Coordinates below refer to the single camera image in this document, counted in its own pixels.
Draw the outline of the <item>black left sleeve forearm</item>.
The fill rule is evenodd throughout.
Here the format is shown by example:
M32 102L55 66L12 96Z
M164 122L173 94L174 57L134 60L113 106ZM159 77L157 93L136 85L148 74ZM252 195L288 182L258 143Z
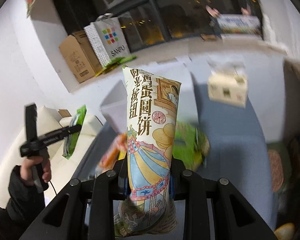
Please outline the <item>black left sleeve forearm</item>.
M19 239L45 208L44 194L24 184L18 165L11 172L8 192L6 207L0 207L0 239Z

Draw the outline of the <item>left hand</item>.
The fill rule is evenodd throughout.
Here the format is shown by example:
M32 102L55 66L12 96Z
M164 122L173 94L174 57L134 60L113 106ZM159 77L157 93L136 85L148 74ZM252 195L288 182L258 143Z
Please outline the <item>left hand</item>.
M41 156L32 156L25 158L20 168L20 178L27 186L33 186L34 180L39 176L37 166L42 168L42 180L48 183L51 180L51 165L49 159L44 159Z

